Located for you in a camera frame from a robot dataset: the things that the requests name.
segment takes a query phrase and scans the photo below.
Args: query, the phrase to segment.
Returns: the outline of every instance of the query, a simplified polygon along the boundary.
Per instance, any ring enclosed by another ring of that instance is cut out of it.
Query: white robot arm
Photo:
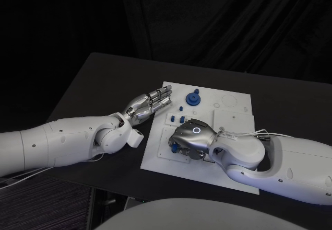
[[[59,167],[115,153],[142,139],[132,126],[170,104],[170,86],[135,97],[122,113],[51,121],[24,131],[0,133],[0,176],[25,169]]]
[[[332,205],[332,148],[300,138],[235,136],[216,133],[194,119],[175,128],[168,138],[173,153],[199,160],[209,155],[227,177],[298,201]],[[264,158],[269,169],[255,171]]]

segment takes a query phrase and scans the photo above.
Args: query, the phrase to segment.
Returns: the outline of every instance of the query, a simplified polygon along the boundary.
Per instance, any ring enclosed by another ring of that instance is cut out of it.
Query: black table
[[[251,94],[256,130],[332,145],[332,85],[98,53],[89,55],[48,121],[121,112],[129,100],[160,88],[162,81]],[[125,145],[99,161],[53,168],[44,174],[144,200],[209,199],[252,208],[308,229],[332,229],[332,207],[141,170],[149,126],[151,119],[135,127],[144,135],[138,148]]]

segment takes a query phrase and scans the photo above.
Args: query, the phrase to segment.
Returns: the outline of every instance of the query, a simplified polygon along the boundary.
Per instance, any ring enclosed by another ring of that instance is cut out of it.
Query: white board
[[[235,182],[226,176],[212,160],[206,158],[196,161],[178,153],[174,154],[167,145],[173,130],[180,125],[177,120],[181,116],[184,120],[194,118],[203,121],[214,132],[219,131],[219,127],[225,127],[230,132],[252,132],[253,117],[249,95],[164,82],[162,86],[167,85],[171,85],[173,91],[171,104],[155,112],[139,168],[258,194],[256,188]],[[190,106],[184,97],[194,89],[199,89],[200,103]],[[171,115],[175,117],[174,122],[170,122]]]

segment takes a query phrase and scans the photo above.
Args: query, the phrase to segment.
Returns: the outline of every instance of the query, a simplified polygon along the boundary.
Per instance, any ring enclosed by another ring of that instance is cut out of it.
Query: robotic hand
[[[116,152],[142,139],[132,126],[170,104],[170,85],[135,97],[122,113],[54,120],[28,130],[0,133],[0,177],[31,168],[57,167]]]
[[[199,160],[207,154],[227,177],[298,201],[332,205],[332,148],[300,138],[230,135],[190,119],[168,138],[174,154]],[[269,169],[255,171],[264,158]]]

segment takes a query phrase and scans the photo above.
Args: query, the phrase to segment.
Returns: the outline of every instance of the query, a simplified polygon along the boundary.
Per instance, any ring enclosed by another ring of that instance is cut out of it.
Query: blue object
[[[194,89],[194,91],[187,94],[184,101],[190,106],[194,106],[200,103],[199,89]]]
[[[171,144],[171,153],[175,153],[175,150],[177,150],[177,144],[173,143],[173,144]]]

